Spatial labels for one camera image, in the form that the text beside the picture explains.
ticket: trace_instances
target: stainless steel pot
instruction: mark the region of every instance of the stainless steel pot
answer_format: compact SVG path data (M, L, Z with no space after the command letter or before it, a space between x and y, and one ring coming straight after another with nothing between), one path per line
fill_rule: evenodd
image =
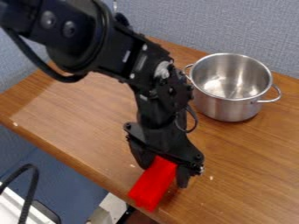
M263 63L248 56L216 53L191 67L187 77L195 86L195 104L208 117L223 122L240 122L254 117L263 103L277 102L282 91L273 83L273 74ZM278 97L262 100L274 87Z

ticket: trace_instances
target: pot rim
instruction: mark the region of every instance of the pot rim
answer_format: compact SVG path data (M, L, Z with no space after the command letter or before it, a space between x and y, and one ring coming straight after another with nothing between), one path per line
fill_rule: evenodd
M195 81L194 81L194 78L192 78L192 72L194 72L194 68L204 61L207 60L208 58L212 58L215 56L223 56L223 55L235 55L235 56L239 56L239 57L243 57L243 58L247 58L247 59L251 59L254 60L264 69L266 69L266 73L267 73L267 76L268 76L268 84L267 84L267 87L264 89L264 91L262 91L259 94L254 95L254 96L250 96L250 97L246 97L246 98L238 98L238 99L230 99L230 98L226 98L226 97L220 97L220 96L216 96L215 94L211 94L208 93L207 91L204 91L200 87L198 87L198 85L195 84ZM220 99L220 100L224 100L224 101L231 101L231 102L242 102L242 101L246 101L246 100L254 100L256 99L258 97L260 97L262 95L264 95L268 91L268 89L273 87L273 84L274 84L274 76L273 76L273 73L270 71L270 69L267 68L267 66L264 65L264 63L262 63L259 60L248 57L247 55L243 55L243 54L238 54L238 53L228 53L228 52L219 52L219 53L214 53L206 57L203 57L202 59L199 59L196 61L196 63L192 65L191 67L191 83L192 85L196 87L198 90L200 90L206 95L211 96L212 98L216 98L216 99Z

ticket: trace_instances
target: red block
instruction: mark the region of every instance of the red block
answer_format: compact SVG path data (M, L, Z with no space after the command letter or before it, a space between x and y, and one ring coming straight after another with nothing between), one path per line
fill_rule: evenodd
M138 207L152 212L174 182L176 164L162 157L155 157L154 163L144 171L140 179L132 187L128 197Z

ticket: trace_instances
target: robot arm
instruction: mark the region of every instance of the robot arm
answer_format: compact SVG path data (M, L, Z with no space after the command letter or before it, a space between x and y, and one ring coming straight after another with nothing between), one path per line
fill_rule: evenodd
M178 164L178 186L200 175L204 156L188 140L187 112L192 86L174 67L170 53L99 0L0 0L0 26L38 67L56 80L79 81L99 72L130 85L138 123L124 125L136 162L147 169L155 155ZM39 60L20 35L47 47L62 76Z

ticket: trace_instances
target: wooden table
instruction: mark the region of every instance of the wooden table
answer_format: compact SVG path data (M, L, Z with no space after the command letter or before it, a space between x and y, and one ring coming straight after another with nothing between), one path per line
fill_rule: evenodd
M155 41L178 67L204 56ZM150 214L162 223L298 223L299 81L275 73L275 84L283 99L252 120L216 122L199 114L190 138L206 155L206 173L186 190L172 185ZM2 124L130 203L127 192L143 170L122 127L135 117L128 87L96 73L62 84L38 71L0 96Z

